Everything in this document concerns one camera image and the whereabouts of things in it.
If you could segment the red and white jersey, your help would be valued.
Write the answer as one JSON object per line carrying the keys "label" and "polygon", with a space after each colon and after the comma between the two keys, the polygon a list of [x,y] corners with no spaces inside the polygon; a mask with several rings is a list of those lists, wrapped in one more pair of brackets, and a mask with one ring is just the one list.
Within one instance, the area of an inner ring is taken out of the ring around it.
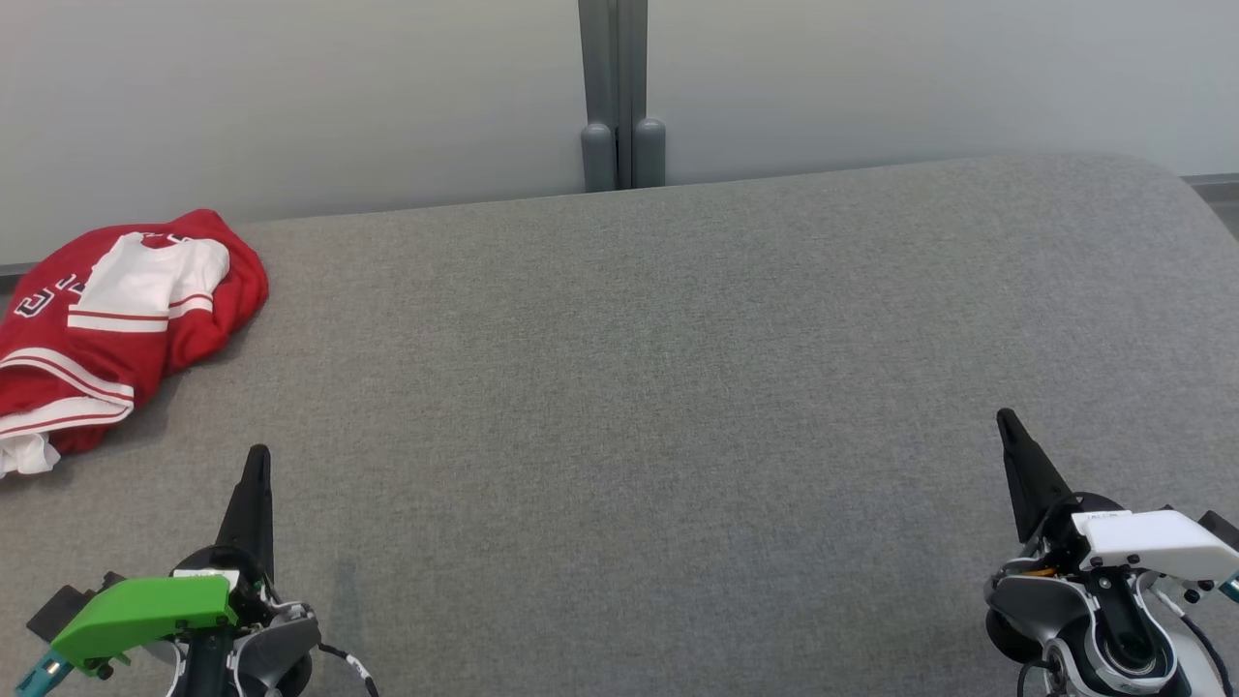
{"label": "red and white jersey", "polygon": [[81,234],[0,313],[0,479],[93,449],[164,379],[265,305],[260,258],[214,210]]}

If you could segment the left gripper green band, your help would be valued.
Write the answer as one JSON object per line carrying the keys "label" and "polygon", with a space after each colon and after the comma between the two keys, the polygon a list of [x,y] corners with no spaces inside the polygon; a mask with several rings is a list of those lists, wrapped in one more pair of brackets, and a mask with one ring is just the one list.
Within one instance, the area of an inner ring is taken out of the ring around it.
{"label": "left gripper green band", "polygon": [[48,644],[107,681],[146,649],[173,669],[165,697],[291,697],[291,605],[274,587],[271,453],[248,451],[216,543],[160,577],[94,595]]}

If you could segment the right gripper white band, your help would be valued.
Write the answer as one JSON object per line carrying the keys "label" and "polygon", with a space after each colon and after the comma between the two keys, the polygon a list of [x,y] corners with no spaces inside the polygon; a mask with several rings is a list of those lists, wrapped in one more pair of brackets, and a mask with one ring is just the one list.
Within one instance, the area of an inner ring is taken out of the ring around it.
{"label": "right gripper white band", "polygon": [[1239,553],[1176,508],[1132,513],[1116,501],[1075,493],[1014,409],[999,409],[1004,470],[1018,543],[1009,574],[1097,584],[1116,574],[1142,591],[1239,574]]}

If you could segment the grey partition post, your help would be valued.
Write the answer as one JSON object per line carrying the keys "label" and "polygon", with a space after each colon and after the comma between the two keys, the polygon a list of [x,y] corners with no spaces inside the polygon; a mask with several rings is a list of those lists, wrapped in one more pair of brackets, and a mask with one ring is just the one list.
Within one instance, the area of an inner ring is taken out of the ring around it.
{"label": "grey partition post", "polygon": [[650,0],[576,0],[586,125],[580,132],[589,193],[667,184],[667,125],[648,111]]}

